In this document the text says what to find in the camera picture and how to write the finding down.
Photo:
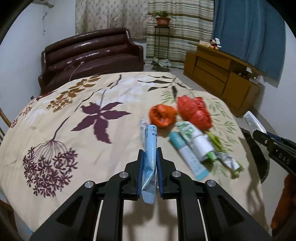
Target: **striped curtain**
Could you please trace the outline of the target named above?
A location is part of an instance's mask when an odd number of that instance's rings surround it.
[[[200,40],[211,39],[214,19],[214,1],[211,0],[148,0],[148,14],[167,11],[171,17],[170,21],[170,44],[168,59],[172,67],[184,68],[187,51],[196,51]],[[152,61],[154,55],[154,42],[158,45],[158,28],[155,28],[155,19],[148,20],[147,27],[147,60]],[[168,29],[160,29],[160,59],[167,58]]]

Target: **brown leather sofa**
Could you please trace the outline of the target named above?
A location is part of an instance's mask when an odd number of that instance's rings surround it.
[[[132,42],[126,28],[102,29],[48,45],[41,66],[38,81],[46,94],[70,80],[94,74],[143,71],[143,47]]]

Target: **sofa cushion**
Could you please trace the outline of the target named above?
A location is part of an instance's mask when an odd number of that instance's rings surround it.
[[[68,69],[75,65],[78,66],[83,61],[90,62],[95,59],[100,59],[103,57],[122,54],[122,53],[128,53],[128,52],[129,52],[129,49],[127,44],[116,45],[116,46],[111,46],[111,47],[102,48],[102,49],[96,49],[93,51],[89,51],[83,54],[73,56],[71,58],[62,60],[51,66],[48,66],[48,70],[54,73],[58,73],[58,72],[64,71],[66,68]]]
[[[75,55],[93,51],[100,48],[107,48],[127,43],[125,34],[106,36],[102,38],[90,39],[80,43],[75,43],[64,48],[58,49],[46,55],[46,63],[48,66],[58,63]]]
[[[119,67],[120,69],[122,69],[121,72],[125,72],[125,69],[127,71],[131,71],[129,66],[134,67],[135,65],[139,64],[141,63],[139,62],[138,56],[126,53],[92,60],[81,64],[79,67],[76,65],[74,67],[67,68],[65,71],[57,73],[48,83],[47,90],[52,91],[64,85],[65,83],[68,83],[70,81],[70,77],[71,80],[75,80],[87,76],[92,76],[94,74],[118,73],[120,72],[118,71]]]
[[[118,34],[126,34],[126,28],[107,28],[107,29],[101,29],[97,31],[87,32],[83,34],[78,34],[66,39],[62,39],[58,42],[55,42],[51,45],[48,45],[45,47],[45,53],[49,54],[53,51],[56,51],[58,49],[76,44],[81,43],[86,40],[95,39],[95,38],[102,38],[112,35],[118,35]]]

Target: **toothpaste tube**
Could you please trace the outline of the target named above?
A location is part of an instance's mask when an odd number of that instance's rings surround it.
[[[227,153],[227,150],[220,142],[219,137],[215,136],[210,131],[206,131],[206,134],[208,135],[209,141],[211,141],[211,143],[215,147],[215,154],[217,155],[217,157],[225,166],[230,169],[234,176],[237,176],[237,174],[244,169],[243,166]]]
[[[259,130],[263,133],[266,133],[264,126],[262,126],[260,121],[258,121],[258,119],[253,115],[252,112],[248,111],[246,114],[244,114],[242,118],[248,124],[252,137],[253,137],[253,132],[255,130]]]
[[[140,140],[141,144],[144,146],[145,145],[145,129],[147,127],[147,123],[145,119],[140,120]]]
[[[142,196],[145,203],[153,204],[155,197],[157,127],[148,125],[145,128],[144,171]]]
[[[207,135],[204,135],[195,125],[189,121],[183,121],[178,122],[176,126],[198,159],[204,161],[209,158],[212,162],[217,159],[215,149],[208,141]]]
[[[174,148],[177,149],[184,161],[190,167],[196,180],[201,181],[204,179],[209,174],[209,171],[196,158],[184,139],[175,131],[172,131],[168,136],[170,137],[170,141]]]

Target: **mickey mouse toy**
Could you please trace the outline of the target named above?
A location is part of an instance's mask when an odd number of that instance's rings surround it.
[[[221,46],[219,45],[220,44],[220,40],[215,38],[215,39],[210,39],[210,46],[209,48],[212,48],[212,49],[216,49],[218,50],[219,48],[221,48]]]

